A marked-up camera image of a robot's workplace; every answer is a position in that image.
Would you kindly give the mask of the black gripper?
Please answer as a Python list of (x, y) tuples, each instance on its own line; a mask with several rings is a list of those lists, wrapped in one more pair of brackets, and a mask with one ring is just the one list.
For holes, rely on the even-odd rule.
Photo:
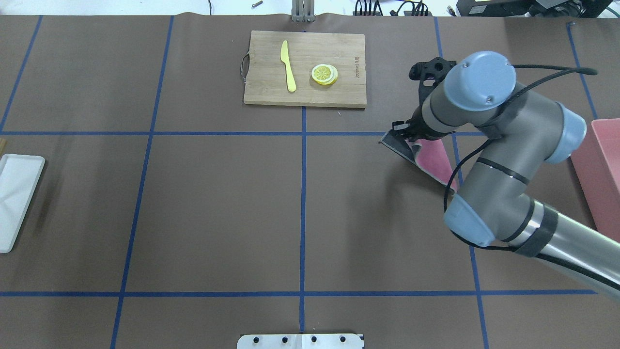
[(440, 122), (431, 112), (416, 109), (412, 117), (407, 121), (392, 122), (390, 132), (406, 133), (408, 139), (426, 141), (438, 141), (451, 135), (456, 127), (448, 126)]

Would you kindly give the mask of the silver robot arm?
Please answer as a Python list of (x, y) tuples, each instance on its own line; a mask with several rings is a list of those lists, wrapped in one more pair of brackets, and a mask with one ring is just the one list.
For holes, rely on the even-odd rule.
[(464, 125), (486, 137), (443, 181), (443, 220), (463, 243), (540, 260), (619, 299), (619, 243), (526, 193), (543, 163), (565, 161), (582, 145), (587, 124), (534, 88), (591, 67), (512, 64), (494, 51), (460, 62), (437, 57), (412, 66), (420, 104), (396, 121), (381, 144), (417, 162), (417, 141), (440, 141)]

